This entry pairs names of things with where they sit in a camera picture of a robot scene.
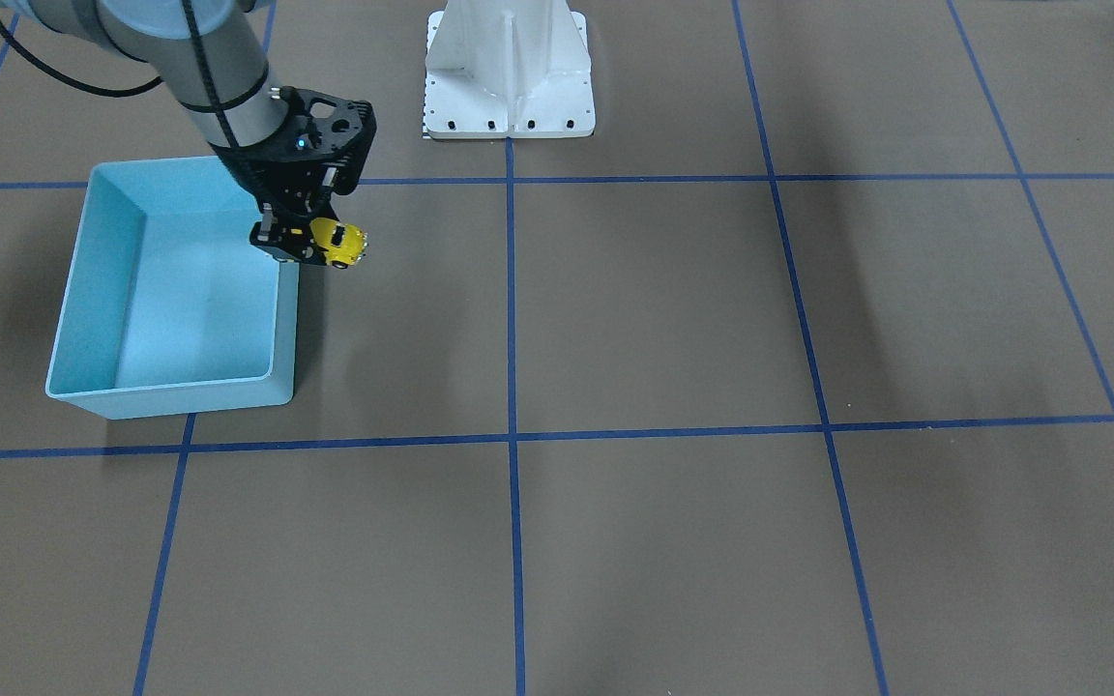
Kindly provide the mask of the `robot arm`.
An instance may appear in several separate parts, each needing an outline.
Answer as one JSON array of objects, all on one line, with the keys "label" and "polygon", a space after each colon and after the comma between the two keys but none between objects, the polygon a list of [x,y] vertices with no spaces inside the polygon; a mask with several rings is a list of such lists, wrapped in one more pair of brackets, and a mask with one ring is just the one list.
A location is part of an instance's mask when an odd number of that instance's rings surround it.
[{"label": "robot arm", "polygon": [[283,84],[247,16],[256,1],[9,1],[57,35],[152,67],[222,167],[255,200],[250,242],[282,263],[346,269],[367,233],[335,210],[356,189],[374,110]]}]

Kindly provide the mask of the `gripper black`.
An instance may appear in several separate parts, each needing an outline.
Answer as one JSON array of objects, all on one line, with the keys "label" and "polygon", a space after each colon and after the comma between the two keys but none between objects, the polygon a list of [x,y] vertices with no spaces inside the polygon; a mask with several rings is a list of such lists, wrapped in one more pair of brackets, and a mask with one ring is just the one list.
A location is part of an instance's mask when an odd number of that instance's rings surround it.
[{"label": "gripper black", "polygon": [[250,231],[253,247],[278,263],[326,264],[326,249],[317,243],[311,219],[336,219],[333,199],[356,189],[358,147],[310,161],[262,159],[252,150],[225,147],[222,164],[260,206],[260,220]]}]

